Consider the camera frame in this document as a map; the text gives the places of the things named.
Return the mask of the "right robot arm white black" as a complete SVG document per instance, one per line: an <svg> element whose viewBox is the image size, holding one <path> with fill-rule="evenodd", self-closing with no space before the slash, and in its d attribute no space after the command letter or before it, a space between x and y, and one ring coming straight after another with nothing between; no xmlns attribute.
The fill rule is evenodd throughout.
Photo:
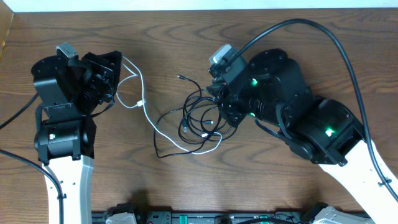
<svg viewBox="0 0 398 224"><path fill-rule="evenodd" d="M369 157L364 126L339 101L315 96L285 51L269 49L245 61L227 44L210 63L213 80L206 90L229 125L237 127L252 116L262 129L277 126L275 137L335 178L373 222L397 222L397 201L376 169L386 174L392 188L397 178L380 155Z"/></svg>

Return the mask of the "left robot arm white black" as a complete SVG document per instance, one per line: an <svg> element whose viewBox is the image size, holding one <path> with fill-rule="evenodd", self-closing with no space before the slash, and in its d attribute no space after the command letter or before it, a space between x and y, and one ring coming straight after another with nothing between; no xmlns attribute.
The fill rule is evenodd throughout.
<svg viewBox="0 0 398 224"><path fill-rule="evenodd" d="M78 57L57 49L31 68L42 99L36 110L34 146L46 178L50 223L91 223L95 108L114 104L122 53Z"/></svg>

